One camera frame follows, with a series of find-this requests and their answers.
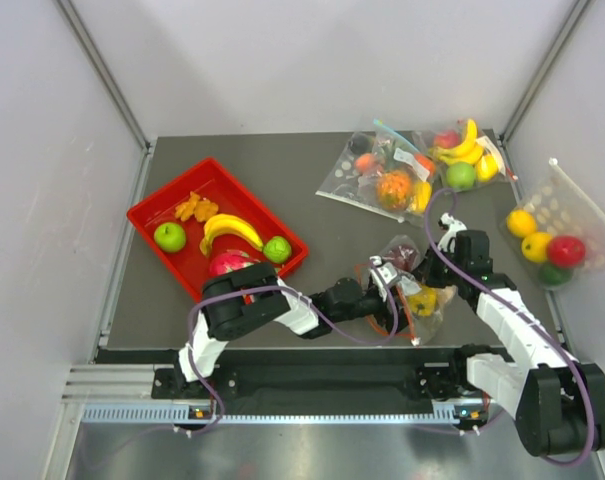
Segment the dark red plum toy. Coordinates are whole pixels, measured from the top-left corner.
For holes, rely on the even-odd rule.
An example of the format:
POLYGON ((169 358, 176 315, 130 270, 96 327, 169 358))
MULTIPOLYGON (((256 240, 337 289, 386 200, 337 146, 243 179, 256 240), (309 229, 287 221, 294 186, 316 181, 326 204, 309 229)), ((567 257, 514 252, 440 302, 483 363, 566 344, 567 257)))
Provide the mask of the dark red plum toy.
POLYGON ((421 254, 410 244, 398 244, 390 247, 382 258, 397 270, 411 272, 420 263, 421 254))

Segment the zip bag with red zipper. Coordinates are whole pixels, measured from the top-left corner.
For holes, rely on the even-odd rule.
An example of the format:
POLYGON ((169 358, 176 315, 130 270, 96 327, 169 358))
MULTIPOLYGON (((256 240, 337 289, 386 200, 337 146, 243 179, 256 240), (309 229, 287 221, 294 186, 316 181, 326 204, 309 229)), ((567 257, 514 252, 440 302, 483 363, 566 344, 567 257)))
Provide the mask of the zip bag with red zipper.
POLYGON ((412 346, 426 345, 444 322, 444 310, 457 294, 456 287, 427 287, 412 272, 420 265, 423 254, 407 235, 396 235, 381 250, 380 257, 390 262, 400 275, 392 292, 399 295, 397 336, 408 339, 412 346))

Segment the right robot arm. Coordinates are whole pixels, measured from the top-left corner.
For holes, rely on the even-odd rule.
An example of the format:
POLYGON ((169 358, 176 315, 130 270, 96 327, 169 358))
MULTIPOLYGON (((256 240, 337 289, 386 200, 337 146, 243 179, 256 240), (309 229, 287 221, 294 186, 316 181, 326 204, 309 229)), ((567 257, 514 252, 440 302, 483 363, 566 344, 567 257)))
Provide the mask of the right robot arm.
POLYGON ((449 370, 451 388, 488 393, 514 421, 525 450, 552 465, 574 467, 605 449, 605 373, 551 337, 511 279, 494 272, 485 232, 450 215, 439 224, 443 235, 430 240, 414 276, 429 287, 456 287, 511 358, 468 354, 449 370))

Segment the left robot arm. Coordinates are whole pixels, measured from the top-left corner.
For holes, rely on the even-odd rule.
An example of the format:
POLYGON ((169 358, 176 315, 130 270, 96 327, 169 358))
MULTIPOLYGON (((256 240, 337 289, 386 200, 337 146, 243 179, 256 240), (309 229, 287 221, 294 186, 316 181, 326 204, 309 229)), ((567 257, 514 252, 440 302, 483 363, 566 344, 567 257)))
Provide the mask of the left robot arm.
POLYGON ((391 264, 376 262, 369 268, 366 286, 345 277, 307 296, 266 263, 217 276, 204 285, 202 298, 188 313, 188 335, 174 364, 174 384, 187 396, 202 394, 227 345, 270 323, 312 340, 333 331, 345 335, 339 323, 372 317, 391 338, 409 323, 399 280, 391 264))

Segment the orange mandarin cluster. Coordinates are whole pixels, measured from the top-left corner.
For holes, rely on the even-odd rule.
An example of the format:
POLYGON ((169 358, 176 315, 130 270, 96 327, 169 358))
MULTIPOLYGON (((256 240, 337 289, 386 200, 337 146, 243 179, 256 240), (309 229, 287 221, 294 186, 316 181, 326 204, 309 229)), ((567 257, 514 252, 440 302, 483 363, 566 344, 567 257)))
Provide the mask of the orange mandarin cluster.
POLYGON ((174 217, 181 222, 195 219, 198 223, 204 223, 216 215, 218 211, 217 203, 191 191, 189 198, 175 207, 174 217))

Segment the beige garlic toy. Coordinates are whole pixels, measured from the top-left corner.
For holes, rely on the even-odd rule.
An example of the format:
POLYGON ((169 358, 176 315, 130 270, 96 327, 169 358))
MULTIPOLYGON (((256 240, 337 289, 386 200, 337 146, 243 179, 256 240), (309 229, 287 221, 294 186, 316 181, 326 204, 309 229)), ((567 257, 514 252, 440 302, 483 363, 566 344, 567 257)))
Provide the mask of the beige garlic toy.
POLYGON ((448 286, 438 291, 438 302, 446 305, 450 303, 457 295, 457 288, 455 286, 448 286))

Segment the yellow star fruit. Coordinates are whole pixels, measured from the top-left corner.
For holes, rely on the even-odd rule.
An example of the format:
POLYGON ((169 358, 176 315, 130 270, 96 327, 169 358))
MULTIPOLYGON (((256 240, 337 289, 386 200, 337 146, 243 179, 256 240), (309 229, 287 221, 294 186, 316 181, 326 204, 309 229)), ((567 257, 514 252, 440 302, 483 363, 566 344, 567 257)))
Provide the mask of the yellow star fruit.
POLYGON ((407 302, 414 316, 431 316, 437 309, 438 299, 436 290, 430 287, 423 287, 419 292, 409 295, 407 302))

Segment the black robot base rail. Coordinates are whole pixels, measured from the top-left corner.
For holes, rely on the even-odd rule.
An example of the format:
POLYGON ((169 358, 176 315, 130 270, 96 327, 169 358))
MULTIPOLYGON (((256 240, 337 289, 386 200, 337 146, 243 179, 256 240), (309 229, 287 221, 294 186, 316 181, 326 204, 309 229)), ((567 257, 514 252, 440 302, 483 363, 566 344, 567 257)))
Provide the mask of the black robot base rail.
POLYGON ((426 413, 434 402, 477 398, 462 381, 462 359, 505 355, 503 347, 229 349, 207 386, 180 391, 174 364, 159 369, 155 400, 210 400, 233 414, 426 413))

